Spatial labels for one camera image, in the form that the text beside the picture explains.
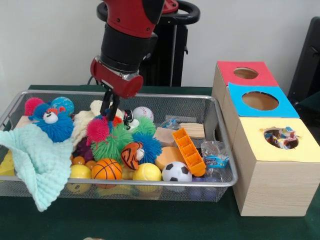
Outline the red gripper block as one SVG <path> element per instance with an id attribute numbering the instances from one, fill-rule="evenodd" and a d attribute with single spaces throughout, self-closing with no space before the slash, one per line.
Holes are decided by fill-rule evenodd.
<path id="1" fill-rule="evenodd" d="M 110 87 L 103 96 L 100 108 L 100 115 L 106 116 L 106 110 L 110 107 L 110 121 L 112 122 L 116 116 L 120 103 L 120 97 L 134 97 L 143 86 L 143 77 L 137 73 L 123 74 L 107 68 L 100 62 L 99 57 L 95 57 L 90 65 L 91 75 L 100 83 Z"/>

